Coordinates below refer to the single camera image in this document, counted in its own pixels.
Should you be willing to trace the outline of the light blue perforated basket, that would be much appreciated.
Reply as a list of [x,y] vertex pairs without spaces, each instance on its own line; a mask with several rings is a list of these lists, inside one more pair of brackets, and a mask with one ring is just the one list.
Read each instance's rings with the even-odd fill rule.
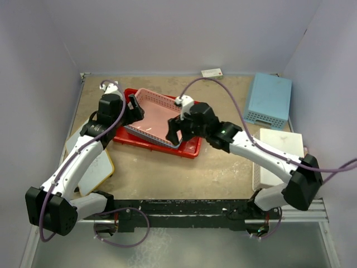
[[292,81],[276,75],[256,73],[248,90],[243,118],[282,130],[288,122]]

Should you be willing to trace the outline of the yellow-rimmed whiteboard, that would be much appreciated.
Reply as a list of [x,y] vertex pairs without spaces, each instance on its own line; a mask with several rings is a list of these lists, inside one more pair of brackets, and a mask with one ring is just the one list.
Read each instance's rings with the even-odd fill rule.
[[[82,126],[75,131],[65,142],[65,148],[68,153],[75,147]],[[114,165],[109,157],[107,149],[102,150],[100,155],[92,161],[86,172],[79,180],[79,194],[84,197],[97,188],[105,179],[109,178],[114,172]]]

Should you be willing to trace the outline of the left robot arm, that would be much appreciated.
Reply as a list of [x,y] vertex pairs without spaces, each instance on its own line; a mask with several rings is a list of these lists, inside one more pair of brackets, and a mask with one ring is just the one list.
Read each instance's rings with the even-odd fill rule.
[[122,126],[143,120],[144,110],[135,95],[102,95],[98,110],[83,125],[80,136],[65,161],[41,187],[25,194],[27,214],[40,230],[66,236],[77,221],[94,214],[102,219],[113,216],[114,197],[103,191],[72,199],[75,188],[91,163],[106,149]]

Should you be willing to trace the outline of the pink perforated basket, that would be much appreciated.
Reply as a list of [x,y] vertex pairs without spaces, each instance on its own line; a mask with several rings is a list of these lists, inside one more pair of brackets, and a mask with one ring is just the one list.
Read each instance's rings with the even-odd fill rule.
[[166,138],[168,120],[180,114],[175,100],[162,94],[141,88],[135,96],[144,110],[144,119],[128,126],[147,130],[148,133]]

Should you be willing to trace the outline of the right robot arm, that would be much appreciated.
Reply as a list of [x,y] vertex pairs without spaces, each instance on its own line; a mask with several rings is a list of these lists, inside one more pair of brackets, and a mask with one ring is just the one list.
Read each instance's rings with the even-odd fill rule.
[[176,100],[180,114],[168,120],[166,139],[179,144],[201,137],[217,150],[244,157],[265,168],[282,180],[282,183],[267,189],[257,190],[249,200],[248,212],[253,218],[262,218],[268,210],[290,205],[307,211],[322,186],[317,159],[292,155],[275,149],[260,140],[249,137],[241,127],[218,119],[207,103]]

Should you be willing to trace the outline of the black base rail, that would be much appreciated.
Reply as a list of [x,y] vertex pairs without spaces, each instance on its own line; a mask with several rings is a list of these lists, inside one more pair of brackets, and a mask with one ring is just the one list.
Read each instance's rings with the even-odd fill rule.
[[115,199],[109,198],[104,215],[88,219],[116,223],[118,232],[135,228],[223,228],[231,231],[267,230],[282,212],[273,208],[262,212],[249,199]]

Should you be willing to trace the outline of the red plastic tray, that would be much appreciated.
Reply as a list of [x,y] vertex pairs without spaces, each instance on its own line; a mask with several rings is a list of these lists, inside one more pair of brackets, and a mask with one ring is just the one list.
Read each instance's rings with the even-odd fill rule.
[[[128,96],[130,94],[135,95],[135,93],[137,91],[138,90],[136,90],[136,89],[127,88],[124,91],[126,100],[129,99]],[[169,96],[169,95],[165,95],[165,96],[175,99],[175,97],[173,97],[173,96]],[[167,153],[167,154],[171,154],[171,155],[185,157],[188,159],[194,159],[195,157],[198,156],[198,154],[200,152],[200,148],[201,148],[201,143],[202,143],[202,139],[196,137],[196,138],[192,138],[190,141],[182,141],[182,144],[177,149],[171,149],[168,147],[154,145],[151,142],[147,142],[139,137],[136,137],[136,136],[128,133],[124,127],[120,127],[117,130],[116,136],[113,138],[113,141],[131,145],[131,146],[135,146],[135,147],[148,149],[151,151],[158,151],[158,152],[163,152],[163,153]]]

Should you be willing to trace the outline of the small white red box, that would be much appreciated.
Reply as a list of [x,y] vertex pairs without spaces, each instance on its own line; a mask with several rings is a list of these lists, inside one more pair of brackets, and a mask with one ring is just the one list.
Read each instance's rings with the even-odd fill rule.
[[201,75],[203,78],[212,78],[212,79],[223,78],[223,72],[220,68],[202,70]]

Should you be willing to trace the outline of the white perforated basket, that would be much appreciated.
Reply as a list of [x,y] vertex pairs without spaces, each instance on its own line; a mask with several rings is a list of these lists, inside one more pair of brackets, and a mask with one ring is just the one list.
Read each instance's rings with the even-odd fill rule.
[[[299,157],[304,157],[305,155],[303,139],[300,133],[261,128],[253,137],[286,153]],[[282,183],[283,181],[272,172],[255,163],[253,164],[253,191],[267,189]]]

